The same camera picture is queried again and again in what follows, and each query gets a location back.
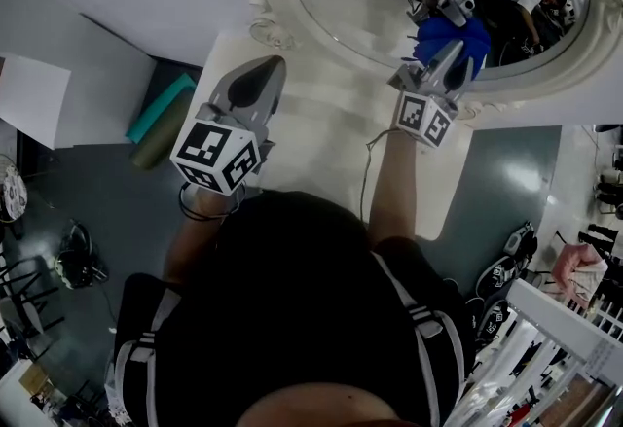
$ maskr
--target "white mirror frame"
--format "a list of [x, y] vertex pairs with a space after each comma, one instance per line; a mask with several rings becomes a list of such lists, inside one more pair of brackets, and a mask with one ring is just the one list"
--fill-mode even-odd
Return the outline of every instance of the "white mirror frame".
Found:
[[[333, 38], [310, 15], [301, 0], [251, 0], [251, 3], [261, 12], [251, 26], [251, 34], [258, 41], [278, 48], [298, 45], [316, 49], [321, 46], [324, 47], [318, 50], [321, 54], [330, 53], [334, 60], [383, 81], [394, 72], [393, 67], [372, 60]], [[558, 56], [528, 72], [476, 80], [463, 100], [482, 103], [530, 100], [577, 85], [593, 76], [619, 46], [622, 13], [623, 0], [589, 0], [583, 24], [575, 26], [581, 30]]]

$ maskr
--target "table top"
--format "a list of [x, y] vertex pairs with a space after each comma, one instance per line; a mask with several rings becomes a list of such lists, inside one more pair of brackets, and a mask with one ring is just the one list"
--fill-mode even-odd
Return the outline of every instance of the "table top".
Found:
[[[253, 58], [281, 55], [287, 78], [277, 112], [269, 121], [276, 143], [251, 186], [300, 190], [332, 200], [359, 214], [365, 144], [388, 128], [398, 92], [335, 62], [302, 51], [278, 51], [245, 31], [222, 32], [204, 67], [189, 115], [195, 116], [220, 78]], [[442, 148], [418, 144], [416, 235], [434, 240], [443, 229], [457, 189], [473, 130], [456, 123]], [[385, 140], [372, 153], [363, 201], [368, 220]]]

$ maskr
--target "vanity table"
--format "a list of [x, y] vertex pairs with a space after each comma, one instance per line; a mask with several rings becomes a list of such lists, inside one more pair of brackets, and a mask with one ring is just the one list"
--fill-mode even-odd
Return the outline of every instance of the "vanity table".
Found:
[[[329, 59], [299, 51], [277, 52], [246, 31], [222, 32], [212, 48], [189, 115], [207, 101], [220, 78], [244, 62], [280, 54], [287, 77], [269, 138], [276, 143], [259, 176], [247, 184], [279, 191], [303, 191], [341, 204], [357, 216], [366, 143], [388, 128], [398, 92], [385, 83]], [[471, 141], [472, 129], [457, 123], [443, 146], [418, 144], [416, 235], [434, 240], [443, 229]], [[385, 148], [372, 152], [363, 201], [364, 221]]]

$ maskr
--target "pink cloth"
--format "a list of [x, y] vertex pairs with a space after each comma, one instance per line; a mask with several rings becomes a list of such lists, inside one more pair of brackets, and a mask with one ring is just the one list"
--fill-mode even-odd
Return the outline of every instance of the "pink cloth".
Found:
[[[556, 285], [563, 291], [564, 294], [572, 298], [584, 309], [588, 307], [588, 304], [597, 290], [597, 286], [604, 277], [605, 269], [603, 267], [605, 262], [597, 253], [592, 245], [571, 245], [567, 244], [563, 247], [554, 269], [552, 269], [552, 276], [556, 281]], [[588, 287], [589, 294], [582, 291], [582, 297], [576, 292], [577, 284], [574, 279], [577, 278], [577, 272], [586, 272], [587, 274], [595, 272], [594, 275], [599, 280], [594, 280], [597, 283], [590, 283], [594, 287]]]

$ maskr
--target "teal yoga mat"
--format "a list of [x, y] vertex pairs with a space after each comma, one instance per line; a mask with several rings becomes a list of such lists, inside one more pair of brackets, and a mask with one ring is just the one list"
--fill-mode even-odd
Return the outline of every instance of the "teal yoga mat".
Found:
[[182, 74], [138, 117], [126, 134], [126, 137], [134, 143], [140, 142], [145, 133], [152, 127], [152, 124], [156, 122], [169, 104], [175, 100], [177, 95], [184, 89], [195, 89], [196, 87], [197, 84], [188, 74]]

